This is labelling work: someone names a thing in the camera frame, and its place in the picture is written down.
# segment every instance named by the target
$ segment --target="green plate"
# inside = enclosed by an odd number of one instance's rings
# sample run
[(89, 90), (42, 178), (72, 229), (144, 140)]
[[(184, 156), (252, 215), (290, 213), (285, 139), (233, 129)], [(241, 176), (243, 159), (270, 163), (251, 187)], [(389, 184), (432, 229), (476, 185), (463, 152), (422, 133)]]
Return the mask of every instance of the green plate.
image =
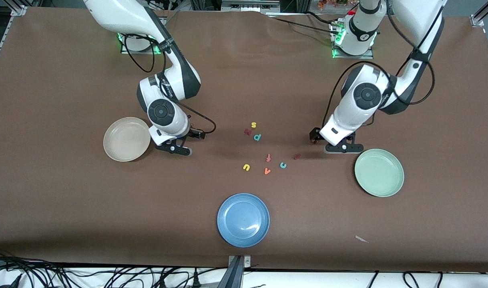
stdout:
[(389, 197), (404, 184), (404, 170), (399, 159), (382, 149), (367, 150), (357, 158), (354, 174), (359, 185), (377, 197)]

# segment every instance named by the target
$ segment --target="beige plate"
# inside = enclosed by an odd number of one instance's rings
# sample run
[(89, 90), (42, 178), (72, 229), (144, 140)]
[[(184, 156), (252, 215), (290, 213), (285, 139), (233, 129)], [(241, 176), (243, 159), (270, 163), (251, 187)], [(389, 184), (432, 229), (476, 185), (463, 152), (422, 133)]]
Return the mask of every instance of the beige plate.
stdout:
[(126, 117), (114, 122), (105, 132), (103, 148), (107, 155), (120, 162), (139, 158), (149, 146), (148, 126), (139, 118)]

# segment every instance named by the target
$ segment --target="white paper scrap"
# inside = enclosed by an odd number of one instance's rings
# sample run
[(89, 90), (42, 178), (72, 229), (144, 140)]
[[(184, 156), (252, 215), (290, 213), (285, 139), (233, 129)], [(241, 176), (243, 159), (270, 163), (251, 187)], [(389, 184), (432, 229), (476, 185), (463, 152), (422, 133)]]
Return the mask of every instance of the white paper scrap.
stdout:
[(359, 241), (361, 241), (361, 242), (367, 242), (367, 243), (369, 243), (369, 244), (370, 244), (370, 242), (368, 242), (368, 241), (366, 241), (365, 239), (363, 239), (363, 238), (359, 237), (358, 235), (356, 235), (356, 239), (357, 239), (357, 240), (359, 240)]

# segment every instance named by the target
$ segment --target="brown tabletop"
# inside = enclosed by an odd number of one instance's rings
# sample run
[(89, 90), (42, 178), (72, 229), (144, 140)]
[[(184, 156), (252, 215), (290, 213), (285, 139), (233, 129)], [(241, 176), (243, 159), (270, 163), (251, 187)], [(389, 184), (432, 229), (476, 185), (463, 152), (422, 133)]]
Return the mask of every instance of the brown tabletop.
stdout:
[[(29, 8), (15, 18), (0, 53), (0, 250), (50, 261), (223, 266), (230, 254), (250, 254), (262, 268), (488, 271), (482, 29), (446, 18), (433, 94), (357, 130), (365, 149), (403, 165), (404, 186), (389, 198), (358, 186), (357, 155), (327, 155), (308, 140), (355, 62), (331, 58), (327, 34), (255, 12), (181, 12), (168, 29), (202, 80), (185, 104), (217, 130), (190, 140), (190, 157), (150, 146), (121, 163), (105, 155), (103, 135), (120, 118), (146, 118), (135, 95), (151, 73), (120, 54), (114, 33), (85, 9)], [(409, 46), (388, 21), (380, 30), (374, 62), (395, 73)], [(161, 67), (158, 56), (154, 72)], [(259, 142), (244, 134), (251, 122)], [(271, 215), (267, 236), (246, 249), (227, 244), (216, 225), (222, 202), (242, 192)]]

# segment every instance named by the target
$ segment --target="blue plate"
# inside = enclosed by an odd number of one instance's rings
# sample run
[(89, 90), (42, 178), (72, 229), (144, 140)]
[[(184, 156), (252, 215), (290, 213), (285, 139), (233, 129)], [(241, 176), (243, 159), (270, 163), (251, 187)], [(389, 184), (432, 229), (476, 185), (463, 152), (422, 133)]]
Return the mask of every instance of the blue plate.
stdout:
[(267, 206), (248, 193), (226, 199), (217, 215), (219, 233), (226, 242), (239, 248), (258, 244), (267, 234), (269, 223)]

